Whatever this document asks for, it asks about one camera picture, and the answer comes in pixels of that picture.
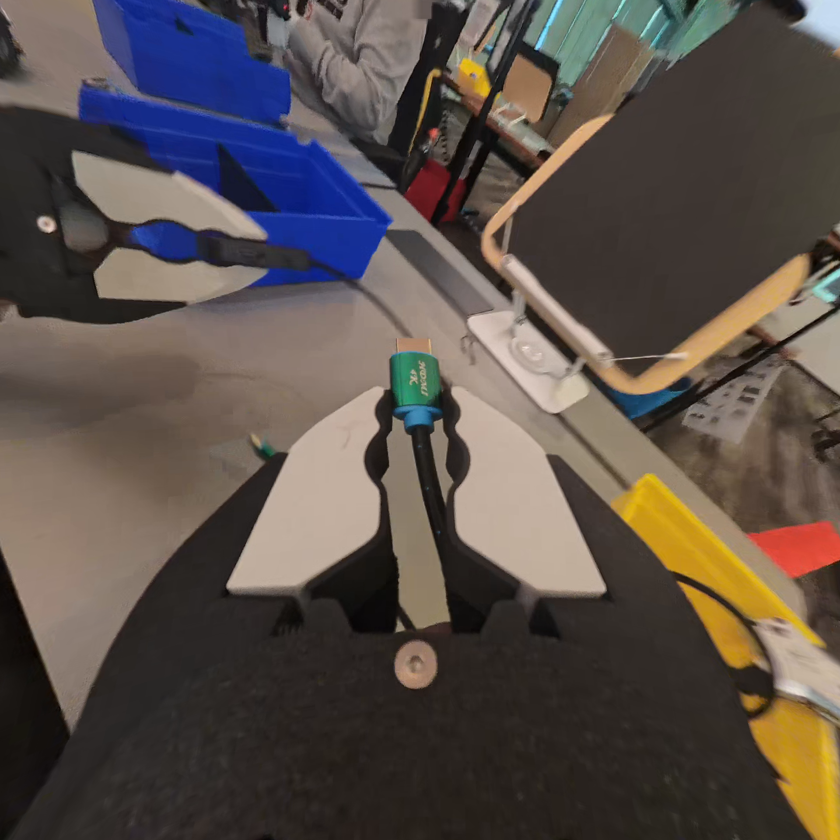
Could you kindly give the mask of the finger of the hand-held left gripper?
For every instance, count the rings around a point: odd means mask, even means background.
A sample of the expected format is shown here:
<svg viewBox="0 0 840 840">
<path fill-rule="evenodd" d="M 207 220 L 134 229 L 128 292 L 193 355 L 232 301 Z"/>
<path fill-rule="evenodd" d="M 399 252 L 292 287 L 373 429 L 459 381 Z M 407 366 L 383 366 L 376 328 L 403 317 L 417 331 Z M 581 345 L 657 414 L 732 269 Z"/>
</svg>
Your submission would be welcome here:
<svg viewBox="0 0 840 840">
<path fill-rule="evenodd" d="M 101 299 L 194 304 L 252 286 L 267 268 L 169 262 L 137 248 L 115 248 L 93 271 Z"/>
<path fill-rule="evenodd" d="M 70 159 L 77 186 L 114 222 L 142 226 L 164 221 L 197 233 L 268 239 L 245 211 L 181 172 L 155 171 L 81 151 L 73 151 Z"/>
</svg>

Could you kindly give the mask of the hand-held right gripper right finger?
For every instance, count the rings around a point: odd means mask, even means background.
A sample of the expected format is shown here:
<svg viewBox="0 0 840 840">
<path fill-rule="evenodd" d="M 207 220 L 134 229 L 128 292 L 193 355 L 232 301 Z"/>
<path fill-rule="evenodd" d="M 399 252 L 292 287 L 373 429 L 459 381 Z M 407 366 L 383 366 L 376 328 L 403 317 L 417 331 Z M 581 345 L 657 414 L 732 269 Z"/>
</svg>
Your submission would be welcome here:
<svg viewBox="0 0 840 840">
<path fill-rule="evenodd" d="M 607 582 L 550 456 L 510 417 L 456 385 L 444 394 L 441 565 L 456 634 L 512 606 L 530 631 L 561 635 L 552 610 L 607 603 Z"/>
</svg>

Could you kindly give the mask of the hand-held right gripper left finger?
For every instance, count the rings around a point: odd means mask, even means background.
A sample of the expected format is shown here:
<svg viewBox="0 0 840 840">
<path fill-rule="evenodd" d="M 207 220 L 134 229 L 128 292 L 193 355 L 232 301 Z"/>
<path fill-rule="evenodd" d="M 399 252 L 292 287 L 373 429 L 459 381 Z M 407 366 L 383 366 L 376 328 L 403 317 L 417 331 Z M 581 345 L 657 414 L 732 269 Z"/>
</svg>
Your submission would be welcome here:
<svg viewBox="0 0 840 840">
<path fill-rule="evenodd" d="M 353 630 L 396 629 L 397 561 L 383 477 L 392 395 L 372 387 L 290 447 L 226 588 L 304 612 L 340 604 Z"/>
</svg>

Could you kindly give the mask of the black adapter with short cable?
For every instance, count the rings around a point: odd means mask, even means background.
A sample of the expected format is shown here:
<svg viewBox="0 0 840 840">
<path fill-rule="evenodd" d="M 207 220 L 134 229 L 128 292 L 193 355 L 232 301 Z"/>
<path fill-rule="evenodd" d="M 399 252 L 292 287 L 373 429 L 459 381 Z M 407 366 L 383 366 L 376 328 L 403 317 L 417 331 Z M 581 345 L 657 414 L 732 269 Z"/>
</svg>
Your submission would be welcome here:
<svg viewBox="0 0 840 840">
<path fill-rule="evenodd" d="M 327 274 L 331 280 L 339 281 L 346 287 L 365 295 L 392 322 L 393 326 L 397 328 L 403 326 L 402 321 L 388 307 L 364 290 L 358 280 L 351 278 L 335 266 L 315 259 L 307 250 L 234 238 L 217 232 L 200 232 L 195 237 L 196 254 L 201 261 L 210 266 L 224 269 L 247 268 L 263 272 L 293 270 L 306 273 L 319 270 Z"/>
</svg>

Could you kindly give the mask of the blue plastic bin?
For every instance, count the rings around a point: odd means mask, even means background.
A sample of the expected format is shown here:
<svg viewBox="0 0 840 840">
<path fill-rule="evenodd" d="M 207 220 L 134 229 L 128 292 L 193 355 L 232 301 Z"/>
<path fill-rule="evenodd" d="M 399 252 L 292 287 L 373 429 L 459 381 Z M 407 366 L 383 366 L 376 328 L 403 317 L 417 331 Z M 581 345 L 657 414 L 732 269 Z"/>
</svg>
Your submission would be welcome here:
<svg viewBox="0 0 840 840">
<path fill-rule="evenodd" d="M 248 213 L 268 243 L 307 250 L 361 280 L 392 220 L 330 152 L 281 129 L 138 98 L 85 81 L 81 121 L 120 133 L 158 164 L 218 191 L 217 144 L 223 144 L 275 204 Z M 319 270 L 272 270 L 252 288 L 332 281 Z"/>
<path fill-rule="evenodd" d="M 251 122 L 291 111 L 288 73 L 252 55 L 243 27 L 176 1 L 94 1 L 101 42 L 134 88 Z"/>
</svg>

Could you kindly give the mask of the yellow plastic bin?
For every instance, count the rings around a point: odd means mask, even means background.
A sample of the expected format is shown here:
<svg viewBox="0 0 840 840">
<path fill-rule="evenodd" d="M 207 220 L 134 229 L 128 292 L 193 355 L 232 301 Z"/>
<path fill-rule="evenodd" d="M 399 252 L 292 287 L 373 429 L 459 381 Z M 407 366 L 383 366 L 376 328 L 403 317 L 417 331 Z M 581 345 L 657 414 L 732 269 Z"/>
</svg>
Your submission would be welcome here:
<svg viewBox="0 0 840 840">
<path fill-rule="evenodd" d="M 612 508 L 672 573 L 709 586 L 753 620 L 781 617 L 791 622 L 827 651 L 813 630 L 656 476 L 643 476 Z M 728 666 L 764 666 L 747 631 L 727 611 L 681 587 Z M 756 696 L 742 699 L 745 709 L 760 703 Z M 838 839 L 838 729 L 783 699 L 749 725 L 805 830 L 812 838 Z"/>
</svg>

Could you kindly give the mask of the grey desk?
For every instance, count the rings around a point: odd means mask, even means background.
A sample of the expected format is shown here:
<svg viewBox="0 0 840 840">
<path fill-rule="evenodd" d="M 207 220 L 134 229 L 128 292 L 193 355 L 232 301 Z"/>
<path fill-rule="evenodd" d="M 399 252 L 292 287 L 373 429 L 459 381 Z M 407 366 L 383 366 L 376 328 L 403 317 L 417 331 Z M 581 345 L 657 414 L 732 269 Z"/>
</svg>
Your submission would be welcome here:
<svg viewBox="0 0 840 840">
<path fill-rule="evenodd" d="M 117 327 L 2 320 L 2 549 L 70 728 L 151 578 L 255 472 L 249 435 L 286 449 L 386 385 L 398 324 L 604 500 L 655 474 L 805 618 L 801 590 L 609 402 L 539 410 L 385 240 L 361 290 L 251 290 Z"/>
</svg>

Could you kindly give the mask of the black bin divider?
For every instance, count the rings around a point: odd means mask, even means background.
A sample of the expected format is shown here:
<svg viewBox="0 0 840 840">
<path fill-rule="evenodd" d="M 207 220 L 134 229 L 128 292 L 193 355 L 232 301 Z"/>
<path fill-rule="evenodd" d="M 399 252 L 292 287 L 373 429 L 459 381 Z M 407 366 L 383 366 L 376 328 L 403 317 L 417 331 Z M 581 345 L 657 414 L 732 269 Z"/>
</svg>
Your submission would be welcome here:
<svg viewBox="0 0 840 840">
<path fill-rule="evenodd" d="M 226 146 L 217 144 L 219 194 L 247 214 L 275 214 L 278 209 Z"/>
</svg>

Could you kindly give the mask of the blue bag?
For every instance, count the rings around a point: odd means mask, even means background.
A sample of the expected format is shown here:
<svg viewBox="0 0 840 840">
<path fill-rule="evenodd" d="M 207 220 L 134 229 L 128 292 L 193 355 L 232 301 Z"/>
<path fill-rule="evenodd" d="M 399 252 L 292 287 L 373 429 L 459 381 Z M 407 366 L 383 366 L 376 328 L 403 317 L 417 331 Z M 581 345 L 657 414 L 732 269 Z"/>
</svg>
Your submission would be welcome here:
<svg viewBox="0 0 840 840">
<path fill-rule="evenodd" d="M 617 391 L 607 386 L 605 393 L 618 410 L 629 419 L 644 417 L 659 408 L 673 402 L 685 394 L 694 382 L 689 377 L 682 377 L 665 389 L 647 394 L 634 395 Z"/>
</svg>

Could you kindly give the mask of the white paper sign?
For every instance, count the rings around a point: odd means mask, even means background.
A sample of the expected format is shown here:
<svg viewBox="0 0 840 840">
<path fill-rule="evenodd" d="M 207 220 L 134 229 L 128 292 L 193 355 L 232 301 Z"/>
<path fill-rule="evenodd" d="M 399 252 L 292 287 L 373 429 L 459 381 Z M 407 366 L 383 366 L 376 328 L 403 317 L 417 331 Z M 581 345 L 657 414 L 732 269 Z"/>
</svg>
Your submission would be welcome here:
<svg viewBox="0 0 840 840">
<path fill-rule="evenodd" d="M 702 397 L 682 416 L 681 426 L 724 443 L 740 445 L 787 361 L 778 355 Z"/>
</svg>

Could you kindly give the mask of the red storage bin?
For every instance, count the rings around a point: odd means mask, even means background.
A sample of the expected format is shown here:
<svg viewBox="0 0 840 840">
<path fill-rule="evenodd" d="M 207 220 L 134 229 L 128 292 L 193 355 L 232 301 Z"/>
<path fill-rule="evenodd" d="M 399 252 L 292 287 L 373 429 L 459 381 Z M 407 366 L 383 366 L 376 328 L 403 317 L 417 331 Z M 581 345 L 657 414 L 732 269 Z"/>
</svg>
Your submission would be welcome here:
<svg viewBox="0 0 840 840">
<path fill-rule="evenodd" d="M 429 223 L 449 181 L 448 168 L 435 160 L 425 162 L 404 194 L 405 199 Z M 448 210 L 441 218 L 444 224 L 453 223 L 459 215 L 465 201 L 466 179 L 458 179 L 448 199 Z"/>
</svg>

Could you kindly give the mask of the orange traffic cone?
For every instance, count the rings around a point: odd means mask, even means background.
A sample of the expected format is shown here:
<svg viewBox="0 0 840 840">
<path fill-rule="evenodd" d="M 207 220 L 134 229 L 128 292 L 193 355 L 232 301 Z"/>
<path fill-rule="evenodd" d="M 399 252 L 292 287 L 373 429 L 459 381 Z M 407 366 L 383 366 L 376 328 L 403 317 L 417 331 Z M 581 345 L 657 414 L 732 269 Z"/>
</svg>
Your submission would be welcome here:
<svg viewBox="0 0 840 840">
<path fill-rule="evenodd" d="M 839 561 L 839 535 L 829 521 L 753 532 L 748 536 L 792 580 Z"/>
</svg>

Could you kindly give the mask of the small yellow box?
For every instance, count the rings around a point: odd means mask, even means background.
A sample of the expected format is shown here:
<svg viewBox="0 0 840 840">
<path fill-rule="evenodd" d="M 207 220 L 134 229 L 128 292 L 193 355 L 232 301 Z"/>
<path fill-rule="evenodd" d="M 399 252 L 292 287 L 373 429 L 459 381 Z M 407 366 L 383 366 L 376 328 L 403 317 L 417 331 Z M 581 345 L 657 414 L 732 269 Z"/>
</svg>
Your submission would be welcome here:
<svg viewBox="0 0 840 840">
<path fill-rule="evenodd" d="M 482 101 L 490 95 L 487 70 L 473 58 L 466 57 L 458 63 L 455 81 L 462 95 Z"/>
</svg>

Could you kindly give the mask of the black tripod stand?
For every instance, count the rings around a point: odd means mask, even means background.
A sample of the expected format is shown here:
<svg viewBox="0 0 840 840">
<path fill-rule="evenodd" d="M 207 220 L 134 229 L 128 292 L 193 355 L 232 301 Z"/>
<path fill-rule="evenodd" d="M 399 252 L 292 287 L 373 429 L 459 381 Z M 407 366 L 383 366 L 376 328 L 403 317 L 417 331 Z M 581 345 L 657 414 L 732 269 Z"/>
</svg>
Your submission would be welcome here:
<svg viewBox="0 0 840 840">
<path fill-rule="evenodd" d="M 503 89 L 519 46 L 524 40 L 540 5 L 540 1 L 514 1 L 507 5 L 507 15 L 499 28 L 495 43 L 485 64 L 485 71 L 490 81 L 488 93 L 481 95 L 463 93 L 461 95 L 463 102 L 475 103 L 478 106 L 478 112 L 469 117 L 451 161 L 448 163 L 448 179 L 430 220 L 431 225 L 435 228 L 445 219 L 449 211 L 450 198 L 459 183 L 469 155 L 474 150 L 476 142 L 487 124 L 490 111 Z"/>
</svg>

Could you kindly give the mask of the dark grey divider panel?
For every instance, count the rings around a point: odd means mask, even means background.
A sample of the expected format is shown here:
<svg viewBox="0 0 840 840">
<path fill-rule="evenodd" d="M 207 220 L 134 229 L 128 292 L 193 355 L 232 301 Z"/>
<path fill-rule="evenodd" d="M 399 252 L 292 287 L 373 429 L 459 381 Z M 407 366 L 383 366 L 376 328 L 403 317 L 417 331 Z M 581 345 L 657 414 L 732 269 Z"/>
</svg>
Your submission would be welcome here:
<svg viewBox="0 0 840 840">
<path fill-rule="evenodd" d="M 757 3 L 574 131 L 482 254 L 606 385 L 657 392 L 803 288 L 838 147 L 838 48 Z"/>
</svg>

